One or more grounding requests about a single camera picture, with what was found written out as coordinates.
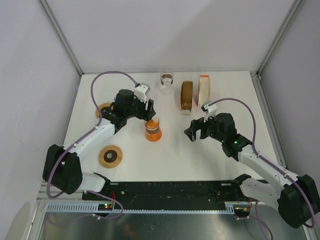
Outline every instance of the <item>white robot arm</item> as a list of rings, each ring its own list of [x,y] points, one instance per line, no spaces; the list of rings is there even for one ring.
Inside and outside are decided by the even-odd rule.
[[[221,142],[222,150],[227,157],[232,157],[248,166],[267,182],[263,183],[247,174],[240,175],[233,180],[233,183],[240,187],[244,196],[264,202],[276,209],[293,228],[300,227],[312,216],[303,194],[306,195],[314,214],[320,211],[318,190],[310,176],[306,174],[298,176],[277,163],[271,163],[273,165],[271,166],[269,161],[267,163],[260,159],[259,156],[263,156],[264,159],[268,157],[258,149],[254,149],[249,139],[237,133],[235,121],[230,113],[216,114],[217,106],[212,102],[205,103],[202,110],[206,116],[192,120],[190,127],[184,131],[190,140],[195,141],[196,132],[201,130],[200,139],[211,137]]]
[[[97,143],[116,134],[127,124],[128,119],[135,117],[149,121],[156,114],[153,100],[147,101],[149,91],[150,87],[145,83],[136,86],[134,91],[120,90],[111,106],[101,109],[101,123],[91,134],[77,144],[52,145],[47,151],[42,178],[48,181],[58,158],[69,146],[73,146],[54,172],[51,184],[67,194],[79,190],[100,192],[108,179],[97,173],[82,172],[81,162],[92,152]]]

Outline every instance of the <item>brown liquid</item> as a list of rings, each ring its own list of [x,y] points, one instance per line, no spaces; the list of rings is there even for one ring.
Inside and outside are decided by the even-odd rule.
[[[149,133],[147,130],[145,131],[145,137],[150,142],[156,142],[162,137],[162,131],[159,127],[158,122],[155,122],[151,119],[145,124],[145,127],[148,128],[149,132],[153,132],[153,131],[155,132],[155,133]]]

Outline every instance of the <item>gray wall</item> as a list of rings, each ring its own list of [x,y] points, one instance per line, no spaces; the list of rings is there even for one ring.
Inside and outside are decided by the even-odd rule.
[[[294,0],[47,0],[85,73],[256,70]]]
[[[79,83],[36,0],[0,7],[0,239],[21,239]]]
[[[319,0],[305,1],[262,79],[290,169],[320,191],[319,13]]]

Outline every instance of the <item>white table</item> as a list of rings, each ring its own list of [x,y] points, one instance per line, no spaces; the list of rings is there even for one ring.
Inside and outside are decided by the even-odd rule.
[[[158,92],[160,73],[133,73],[131,76],[137,82],[147,83],[151,87],[148,96],[154,100],[154,109],[160,118],[162,138],[158,142],[149,142],[145,138],[144,121],[129,119],[127,125],[117,134],[96,145],[96,149],[82,163],[82,171],[100,173],[113,182],[218,181],[232,180],[241,174],[260,179],[250,168],[226,157],[221,143],[216,140],[200,140],[198,132],[197,141],[191,142],[184,134],[191,120],[205,115],[195,103],[200,74],[210,75],[212,101],[227,97],[237,98],[250,106],[257,122],[256,145],[276,163],[276,155],[248,71],[175,72],[175,92],[171,96],[163,96]],[[78,139],[98,121],[90,96],[90,85],[95,76],[85,74],[81,78],[66,133],[66,145]],[[181,114],[180,92],[183,81],[193,81],[191,115]],[[98,105],[112,102],[120,89],[133,90],[134,84],[120,74],[101,76],[94,86],[96,102]],[[225,101],[218,103],[217,107],[217,113],[231,113],[238,132],[252,139],[253,122],[244,106]],[[98,161],[100,150],[109,145],[116,145],[123,152],[121,164],[112,169],[102,167]]]

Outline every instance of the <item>tape roll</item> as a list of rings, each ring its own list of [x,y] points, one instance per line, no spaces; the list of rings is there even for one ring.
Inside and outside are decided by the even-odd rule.
[[[191,114],[192,109],[192,91],[193,91],[193,82],[184,81],[181,87],[181,111],[182,114]]]
[[[110,105],[111,105],[111,103],[109,103],[109,102],[103,103],[103,104],[101,104],[101,105],[99,106],[99,109],[100,109],[100,111],[102,112],[104,108],[108,108],[108,107],[110,107]],[[96,116],[97,118],[99,118],[99,112],[98,112],[97,109],[95,110],[95,116]]]
[[[106,146],[99,153],[99,163],[107,168],[113,169],[118,166],[123,158],[121,149],[117,146]]]

